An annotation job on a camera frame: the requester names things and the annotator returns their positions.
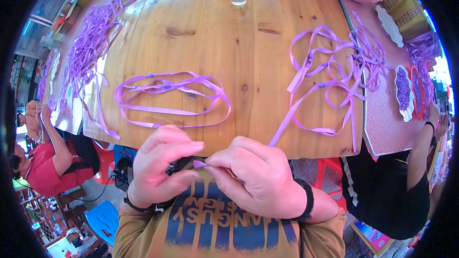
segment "purple beads on plate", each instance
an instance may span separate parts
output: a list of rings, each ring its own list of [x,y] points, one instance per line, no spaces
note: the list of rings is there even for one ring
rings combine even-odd
[[[415,100],[416,100],[416,112],[421,112],[421,88],[419,87],[419,77],[416,75],[415,72],[412,73],[413,79],[413,91],[415,93]]]
[[[397,72],[397,79],[395,83],[397,84],[397,98],[400,101],[400,109],[405,111],[408,109],[408,105],[410,104],[410,85],[405,71],[401,68]]]

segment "red plate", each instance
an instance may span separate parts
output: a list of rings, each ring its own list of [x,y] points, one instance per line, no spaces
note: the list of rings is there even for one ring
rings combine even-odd
[[[418,70],[416,69],[416,66],[412,66],[411,67],[411,72],[410,72],[410,79],[411,79],[411,82],[413,82],[413,73],[416,74],[416,76],[418,77],[418,85],[419,85],[419,92],[421,93],[421,102],[424,101],[424,86],[422,85],[422,80],[421,80],[421,76],[419,76],[419,72]],[[414,82],[411,84],[411,90],[413,91],[413,94],[415,95],[415,99],[413,100],[414,104],[415,104],[415,113],[416,113],[416,117],[418,117],[418,120],[422,120],[422,118],[424,117],[424,104],[421,103],[421,110],[420,110],[420,113],[417,112],[417,109],[416,109],[416,93],[415,93],[415,84]]]

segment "blue plastic stool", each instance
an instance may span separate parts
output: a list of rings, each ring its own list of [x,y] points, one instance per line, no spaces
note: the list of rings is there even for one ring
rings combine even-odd
[[[115,233],[119,226],[118,211],[109,201],[104,201],[86,213],[86,220],[97,235],[113,246]],[[110,233],[108,237],[102,230]]]

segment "wooden table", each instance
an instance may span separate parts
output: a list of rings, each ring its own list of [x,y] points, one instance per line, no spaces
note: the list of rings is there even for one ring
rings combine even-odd
[[[124,81],[147,73],[190,70],[221,80],[232,103],[225,122],[209,127],[184,129],[193,140],[205,142],[202,156],[227,148],[234,137],[243,135],[268,144],[289,110],[290,93],[286,90],[296,74],[290,62],[293,37],[319,25],[330,27],[340,39],[348,41],[349,27],[337,0],[248,0],[241,7],[230,0],[139,0],[120,15],[123,30],[108,51],[104,75],[109,87],[101,87],[100,101],[109,129],[118,131],[118,141],[83,117],[83,132],[95,139],[140,147],[154,130],[128,123],[121,117],[113,100],[114,89]],[[334,46],[320,37],[313,48]],[[293,49],[299,62],[307,55],[309,37],[302,38]],[[350,70],[347,63],[351,49],[340,51],[335,59]],[[313,67],[328,56],[314,57]],[[172,81],[185,76],[170,77]],[[304,95],[313,84],[328,81],[325,71],[305,79],[297,91]],[[211,94],[203,86],[191,88]],[[330,107],[324,99],[325,88],[308,96],[296,112],[308,128],[341,128],[347,106]],[[95,86],[86,93],[92,116],[97,118]],[[330,100],[341,103],[342,89],[330,91]],[[354,97],[358,152],[362,139],[363,103]],[[134,104],[176,108],[196,113],[211,104],[202,97],[189,97],[180,91],[156,96],[139,96]],[[205,115],[180,116],[127,110],[129,119],[175,124],[178,126],[211,124],[226,116],[228,109],[220,101]],[[277,147],[288,158],[327,158],[352,155],[351,124],[337,136],[305,131],[290,122]]]

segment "black shirt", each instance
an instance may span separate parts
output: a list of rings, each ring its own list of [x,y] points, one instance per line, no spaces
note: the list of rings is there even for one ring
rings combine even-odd
[[[359,195],[352,213],[356,218],[390,238],[403,240],[414,237],[425,225],[430,207],[427,172],[407,191],[406,163],[396,159],[374,163],[373,185]]]

